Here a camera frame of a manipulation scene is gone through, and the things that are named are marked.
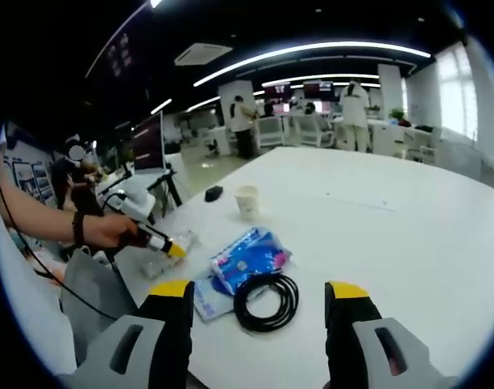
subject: black wristband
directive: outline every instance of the black wristband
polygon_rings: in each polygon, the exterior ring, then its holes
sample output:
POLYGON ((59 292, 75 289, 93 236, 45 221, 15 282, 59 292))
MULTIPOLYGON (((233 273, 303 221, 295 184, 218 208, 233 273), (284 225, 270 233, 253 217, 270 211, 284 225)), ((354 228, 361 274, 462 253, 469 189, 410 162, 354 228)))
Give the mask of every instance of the black wristband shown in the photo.
POLYGON ((75 246, 83 246, 85 244, 85 238, 83 237, 83 213, 76 212, 75 217, 72 220, 72 230, 75 236, 75 246))

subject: yellow tape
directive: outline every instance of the yellow tape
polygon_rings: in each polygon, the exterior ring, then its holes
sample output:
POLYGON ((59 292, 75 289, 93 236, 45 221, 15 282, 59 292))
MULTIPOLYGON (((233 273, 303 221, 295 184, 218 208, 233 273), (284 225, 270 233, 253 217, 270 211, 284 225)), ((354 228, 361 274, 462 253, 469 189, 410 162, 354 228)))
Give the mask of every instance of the yellow tape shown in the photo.
POLYGON ((184 297, 184 291, 188 280, 174 280, 158 284, 150 289, 148 294, 153 296, 184 297))
POLYGON ((335 298, 369 297, 369 293, 366 290, 354 284, 330 281, 330 285, 334 287, 335 298))

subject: computer mouse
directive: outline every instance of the computer mouse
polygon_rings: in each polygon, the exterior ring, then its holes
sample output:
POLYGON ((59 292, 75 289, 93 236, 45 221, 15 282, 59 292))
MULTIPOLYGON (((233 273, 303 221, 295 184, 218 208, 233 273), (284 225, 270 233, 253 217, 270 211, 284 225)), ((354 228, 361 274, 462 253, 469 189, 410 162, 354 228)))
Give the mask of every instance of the computer mouse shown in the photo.
POLYGON ((222 186, 213 186, 212 188, 206 190, 206 196, 204 200, 206 201, 206 203, 215 201, 218 197, 220 197, 223 191, 224 188, 222 186))

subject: paper cup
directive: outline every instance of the paper cup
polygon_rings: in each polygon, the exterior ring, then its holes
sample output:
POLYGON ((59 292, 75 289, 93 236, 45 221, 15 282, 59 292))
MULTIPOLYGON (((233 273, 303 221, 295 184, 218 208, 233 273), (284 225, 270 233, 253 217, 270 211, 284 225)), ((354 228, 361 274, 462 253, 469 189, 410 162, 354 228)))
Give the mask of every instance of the paper cup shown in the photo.
POLYGON ((234 197, 240 208, 241 218, 244 220, 254 220, 259 215, 258 188, 247 185, 236 189, 234 197))

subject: monitor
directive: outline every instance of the monitor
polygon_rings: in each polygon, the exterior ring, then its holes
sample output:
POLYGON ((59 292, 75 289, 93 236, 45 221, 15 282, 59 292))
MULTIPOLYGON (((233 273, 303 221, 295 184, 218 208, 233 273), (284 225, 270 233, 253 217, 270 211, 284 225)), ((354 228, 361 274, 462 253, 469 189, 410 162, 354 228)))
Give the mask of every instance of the monitor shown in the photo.
POLYGON ((265 94, 263 97, 266 100, 270 99, 282 99, 290 100, 292 97, 292 90, 290 89, 290 83, 281 83, 279 85, 272 85, 265 88, 265 94))
POLYGON ((303 93, 305 99, 336 101, 334 83, 331 81, 309 81, 303 84, 303 93))
POLYGON ((166 170, 162 118, 161 112, 135 127, 132 150, 136 174, 162 173, 166 170))

